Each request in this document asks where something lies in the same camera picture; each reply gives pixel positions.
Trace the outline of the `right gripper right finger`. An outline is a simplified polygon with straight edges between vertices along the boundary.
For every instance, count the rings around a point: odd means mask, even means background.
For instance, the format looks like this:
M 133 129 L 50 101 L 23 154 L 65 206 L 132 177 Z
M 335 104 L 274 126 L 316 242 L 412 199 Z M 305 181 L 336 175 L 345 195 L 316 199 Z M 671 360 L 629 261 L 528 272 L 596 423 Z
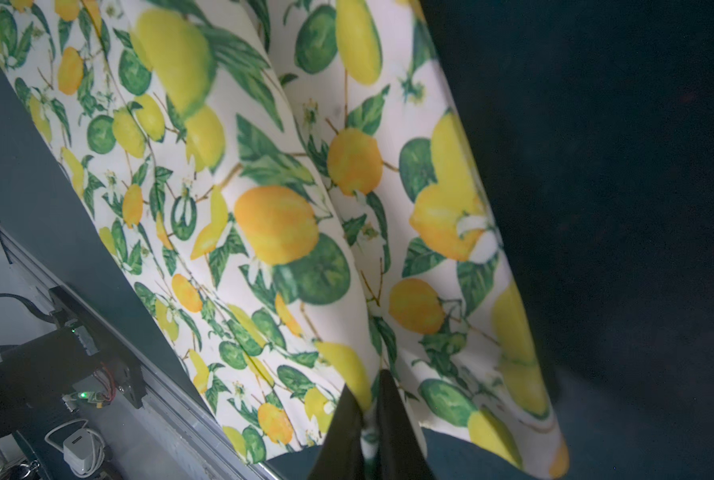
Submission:
M 391 373 L 382 370 L 378 380 L 378 478 L 434 480 Z

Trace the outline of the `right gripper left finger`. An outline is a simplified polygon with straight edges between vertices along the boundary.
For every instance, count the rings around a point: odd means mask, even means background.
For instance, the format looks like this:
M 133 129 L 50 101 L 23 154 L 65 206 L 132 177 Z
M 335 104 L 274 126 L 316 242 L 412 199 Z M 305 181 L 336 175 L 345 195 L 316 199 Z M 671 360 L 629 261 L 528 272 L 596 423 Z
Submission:
M 355 396 L 345 386 L 308 479 L 364 479 L 364 457 L 361 447 L 362 427 L 363 412 Z

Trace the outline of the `lemon print skirt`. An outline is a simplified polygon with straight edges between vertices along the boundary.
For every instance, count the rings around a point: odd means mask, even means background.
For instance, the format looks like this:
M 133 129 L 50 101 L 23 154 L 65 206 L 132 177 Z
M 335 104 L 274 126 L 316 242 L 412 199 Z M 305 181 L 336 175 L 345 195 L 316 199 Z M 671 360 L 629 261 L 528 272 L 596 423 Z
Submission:
M 0 1 L 0 69 L 246 464 L 388 370 L 424 431 L 570 457 L 417 1 Z

